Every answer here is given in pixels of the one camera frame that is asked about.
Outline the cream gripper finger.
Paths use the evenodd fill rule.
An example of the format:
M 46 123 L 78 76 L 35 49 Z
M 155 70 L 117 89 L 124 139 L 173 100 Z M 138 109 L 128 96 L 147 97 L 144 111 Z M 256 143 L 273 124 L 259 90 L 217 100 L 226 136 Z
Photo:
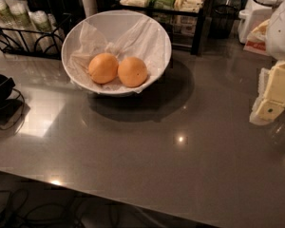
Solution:
M 249 122 L 255 125 L 271 123 L 271 70 L 263 68 L 258 76 L 258 96 L 252 106 Z

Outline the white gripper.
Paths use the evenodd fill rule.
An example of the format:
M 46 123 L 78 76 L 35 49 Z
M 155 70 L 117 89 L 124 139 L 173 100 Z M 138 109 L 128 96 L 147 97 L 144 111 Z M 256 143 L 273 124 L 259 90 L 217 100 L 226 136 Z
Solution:
M 271 119 L 275 120 L 285 109 L 285 0 L 272 14 L 266 31 L 267 53 L 277 60 L 271 70 Z

